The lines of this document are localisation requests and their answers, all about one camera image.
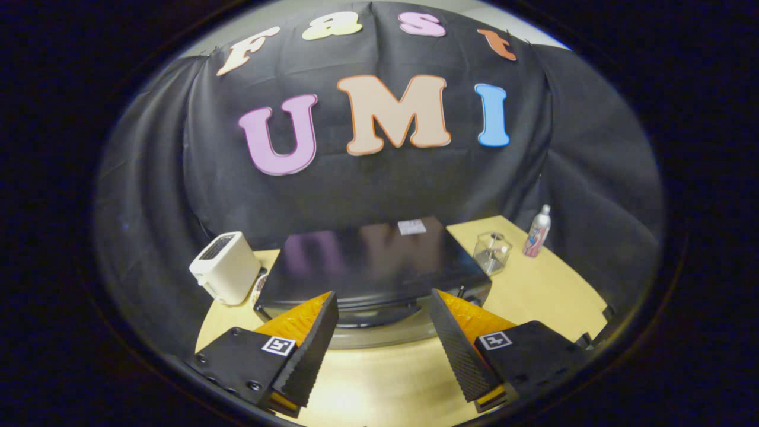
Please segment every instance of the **light wood tabletop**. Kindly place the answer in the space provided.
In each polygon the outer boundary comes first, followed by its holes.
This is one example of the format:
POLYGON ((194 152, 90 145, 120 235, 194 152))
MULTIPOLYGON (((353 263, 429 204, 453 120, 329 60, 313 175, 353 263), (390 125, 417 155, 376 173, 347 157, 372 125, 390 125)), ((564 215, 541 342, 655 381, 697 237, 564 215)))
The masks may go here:
MULTIPOLYGON (((446 227, 470 254, 477 236, 500 232, 514 245, 505 269, 491 277, 484 308, 513 323, 538 320, 570 341, 596 337, 606 325, 606 303, 579 274, 547 248, 535 258, 522 254, 527 233, 497 216, 446 227)), ((257 251, 271 268, 279 250, 257 251)), ((198 334, 198 352, 231 327, 253 330, 263 322, 246 299, 228 306, 214 301, 198 334)), ((297 419, 308 426, 374 427, 454 425, 475 418, 434 338, 359 350, 328 350, 308 407, 297 419)))

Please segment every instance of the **small white card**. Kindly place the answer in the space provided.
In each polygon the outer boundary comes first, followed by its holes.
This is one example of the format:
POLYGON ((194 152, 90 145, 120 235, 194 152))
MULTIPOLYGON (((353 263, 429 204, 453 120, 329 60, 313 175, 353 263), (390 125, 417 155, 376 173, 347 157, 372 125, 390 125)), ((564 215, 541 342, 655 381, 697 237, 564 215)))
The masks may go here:
POLYGON ((401 230, 401 236, 427 232, 422 220, 398 221, 398 228, 401 230))

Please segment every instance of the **black cloth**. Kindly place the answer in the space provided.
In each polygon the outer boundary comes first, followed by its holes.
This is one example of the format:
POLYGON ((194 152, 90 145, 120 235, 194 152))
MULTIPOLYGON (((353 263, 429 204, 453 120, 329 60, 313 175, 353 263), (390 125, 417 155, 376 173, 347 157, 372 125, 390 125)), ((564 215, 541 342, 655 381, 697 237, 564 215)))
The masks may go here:
MULTIPOLYGON (((176 59, 136 95, 115 126, 97 182, 95 241, 108 291, 155 348, 194 351, 211 298, 187 269, 213 236, 242 231, 254 249, 289 234, 435 216, 444 224, 502 214, 522 229, 552 206, 546 246, 623 315, 655 274, 662 190, 645 133, 613 87, 573 52, 532 46, 461 15, 399 3, 353 3, 272 22, 275 36, 223 77, 232 40, 176 59), (309 23, 355 11, 361 31, 303 40, 309 23), (398 14, 430 13, 444 37, 412 36, 398 14), (496 31, 518 60, 498 56, 477 29, 496 31), (376 75, 400 99, 410 79, 446 79, 452 142, 409 142, 353 157, 351 107, 337 81, 376 75), (479 144, 474 85, 503 88, 507 147, 479 144), (253 165, 239 118, 272 108, 278 153, 294 148, 290 97, 315 93, 317 152, 288 176, 253 165)), ((250 35, 266 28, 251 28, 250 35)), ((377 134, 384 137, 376 127, 377 134)), ((523 242, 513 242, 521 249, 523 242)))

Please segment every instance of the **spray can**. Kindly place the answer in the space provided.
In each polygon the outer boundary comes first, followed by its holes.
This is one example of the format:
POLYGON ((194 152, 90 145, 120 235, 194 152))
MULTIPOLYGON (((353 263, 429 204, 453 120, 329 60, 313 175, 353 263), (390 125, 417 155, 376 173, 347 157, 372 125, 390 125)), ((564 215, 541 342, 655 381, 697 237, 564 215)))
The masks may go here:
POLYGON ((532 226, 530 227, 523 250, 524 254, 528 257, 534 258, 537 256, 540 248, 543 247, 543 242, 546 241, 548 230, 551 228, 551 217, 548 216, 550 211, 551 206, 544 204, 543 209, 532 220, 532 226))

